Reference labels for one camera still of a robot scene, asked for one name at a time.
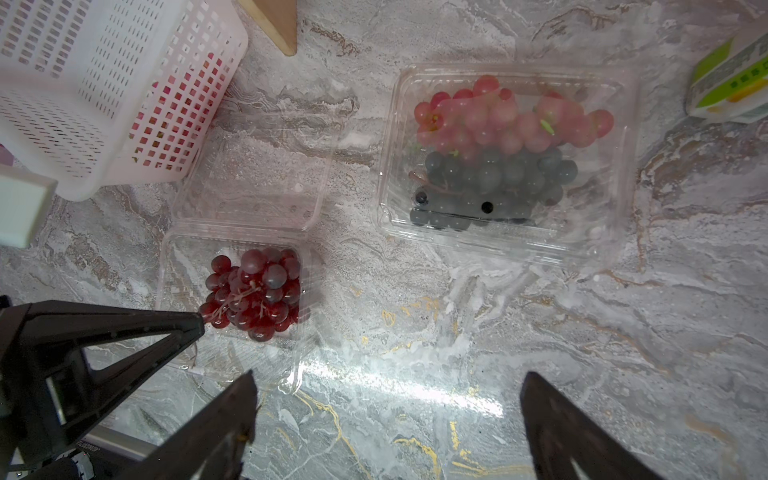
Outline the dark red grape bunch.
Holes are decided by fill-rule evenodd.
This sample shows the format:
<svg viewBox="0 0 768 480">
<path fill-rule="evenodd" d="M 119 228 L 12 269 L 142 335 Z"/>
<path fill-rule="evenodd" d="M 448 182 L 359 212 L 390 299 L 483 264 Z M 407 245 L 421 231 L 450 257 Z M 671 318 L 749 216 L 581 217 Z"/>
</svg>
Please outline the dark red grape bunch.
<svg viewBox="0 0 768 480">
<path fill-rule="evenodd" d="M 214 328 L 233 327 L 263 343 L 308 318 L 305 268 L 296 249 L 251 248 L 238 261 L 220 254 L 210 269 L 198 313 Z"/>
</svg>

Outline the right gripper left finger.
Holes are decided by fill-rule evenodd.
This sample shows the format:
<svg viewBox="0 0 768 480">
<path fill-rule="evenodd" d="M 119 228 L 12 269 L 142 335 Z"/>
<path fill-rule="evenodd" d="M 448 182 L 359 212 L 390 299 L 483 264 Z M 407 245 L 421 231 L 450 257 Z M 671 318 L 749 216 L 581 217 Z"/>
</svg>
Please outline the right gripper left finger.
<svg viewBox="0 0 768 480">
<path fill-rule="evenodd" d="M 255 439 L 258 388 L 247 372 L 121 479 L 239 479 Z"/>
</svg>

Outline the clear plastic container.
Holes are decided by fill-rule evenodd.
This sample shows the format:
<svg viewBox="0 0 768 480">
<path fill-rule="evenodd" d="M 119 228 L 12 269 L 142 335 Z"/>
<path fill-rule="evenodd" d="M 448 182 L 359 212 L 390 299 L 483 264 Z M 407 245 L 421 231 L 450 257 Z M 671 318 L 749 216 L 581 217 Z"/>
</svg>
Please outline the clear plastic container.
<svg viewBox="0 0 768 480">
<path fill-rule="evenodd" d="M 610 264 L 633 197 L 639 94 L 616 67 L 409 67 L 393 88 L 375 223 L 450 248 Z"/>
<path fill-rule="evenodd" d="M 268 116 L 212 130 L 172 207 L 156 304 L 198 311 L 203 337 L 175 366 L 216 381 L 252 373 L 298 388 L 318 263 L 308 245 L 342 126 Z"/>
</svg>

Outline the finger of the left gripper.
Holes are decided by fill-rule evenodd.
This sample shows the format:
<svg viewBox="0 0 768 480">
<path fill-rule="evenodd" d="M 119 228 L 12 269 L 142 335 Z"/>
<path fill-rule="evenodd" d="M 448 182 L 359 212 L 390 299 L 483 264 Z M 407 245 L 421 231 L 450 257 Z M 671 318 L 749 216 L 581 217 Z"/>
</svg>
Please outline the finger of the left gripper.
<svg viewBox="0 0 768 480">
<path fill-rule="evenodd" d="M 72 448 L 204 332 L 195 312 L 2 300 L 2 461 Z"/>
</svg>

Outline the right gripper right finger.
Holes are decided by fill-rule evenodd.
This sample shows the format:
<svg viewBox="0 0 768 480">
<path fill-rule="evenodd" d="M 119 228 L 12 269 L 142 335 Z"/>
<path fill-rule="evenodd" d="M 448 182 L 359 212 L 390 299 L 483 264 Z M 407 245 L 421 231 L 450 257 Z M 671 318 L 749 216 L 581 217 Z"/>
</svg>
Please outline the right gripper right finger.
<svg viewBox="0 0 768 480">
<path fill-rule="evenodd" d="M 658 479 L 539 373 L 526 374 L 520 405 L 539 479 Z"/>
</svg>

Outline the light red grape bunch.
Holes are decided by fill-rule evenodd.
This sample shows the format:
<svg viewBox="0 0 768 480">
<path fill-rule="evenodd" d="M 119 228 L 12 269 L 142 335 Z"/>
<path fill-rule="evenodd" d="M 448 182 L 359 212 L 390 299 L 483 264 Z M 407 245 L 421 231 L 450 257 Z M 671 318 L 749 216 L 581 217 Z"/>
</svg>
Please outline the light red grape bunch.
<svg viewBox="0 0 768 480">
<path fill-rule="evenodd" d="M 483 147 L 503 154 L 542 153 L 570 144 L 586 148 L 607 136 L 615 119 L 605 109 L 583 105 L 546 90 L 529 107 L 523 96 L 493 75 L 480 76 L 470 88 L 439 91 L 414 107 L 417 140 L 441 154 L 472 159 Z"/>
</svg>

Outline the black grape bunch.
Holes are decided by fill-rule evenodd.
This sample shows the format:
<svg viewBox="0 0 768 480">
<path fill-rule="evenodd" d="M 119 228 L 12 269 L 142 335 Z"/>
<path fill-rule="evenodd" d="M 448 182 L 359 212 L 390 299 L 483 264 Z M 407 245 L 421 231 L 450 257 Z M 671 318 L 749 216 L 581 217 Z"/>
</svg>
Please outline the black grape bunch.
<svg viewBox="0 0 768 480">
<path fill-rule="evenodd" d="M 491 222 L 531 224 L 534 209 L 558 205 L 577 174 L 576 162 L 556 147 L 514 154 L 485 147 L 468 161 L 432 151 L 424 159 L 423 174 L 411 174 L 419 186 L 411 196 L 410 222 L 457 232 Z"/>
</svg>

